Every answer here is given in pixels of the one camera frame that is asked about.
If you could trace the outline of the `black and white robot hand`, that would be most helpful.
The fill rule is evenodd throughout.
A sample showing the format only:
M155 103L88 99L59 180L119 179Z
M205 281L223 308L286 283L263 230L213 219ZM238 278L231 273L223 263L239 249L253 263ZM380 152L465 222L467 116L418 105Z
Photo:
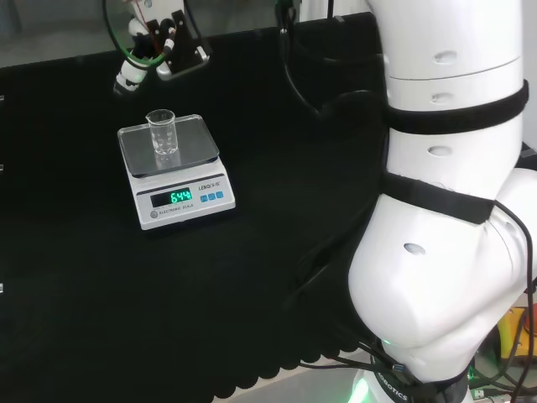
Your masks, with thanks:
M102 14L112 43L123 57L115 91L131 94L147 74L173 62L186 28L185 1L102 1ZM112 6L130 13L128 35L132 45L122 45L112 27Z

